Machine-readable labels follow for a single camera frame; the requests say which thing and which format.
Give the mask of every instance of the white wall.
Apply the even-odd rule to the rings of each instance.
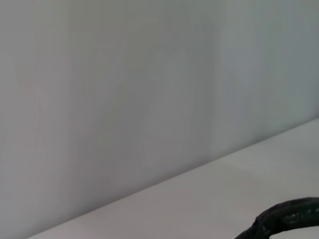
[[[318,7],[0,1],[0,239],[314,118]]]

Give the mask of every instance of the white surface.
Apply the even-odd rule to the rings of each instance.
[[[318,9],[0,0],[0,239],[314,119]]]
[[[233,239],[268,207],[319,196],[318,172],[319,119],[32,239]],[[275,238],[304,233],[318,238],[319,230]]]

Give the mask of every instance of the black strap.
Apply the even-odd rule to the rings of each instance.
[[[236,239],[268,239],[284,231],[314,226],[319,226],[319,198],[302,198],[267,209]]]

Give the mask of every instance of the white table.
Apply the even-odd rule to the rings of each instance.
[[[268,207],[306,196],[319,196],[319,119],[30,239],[233,239]],[[297,231],[281,238],[304,239]]]

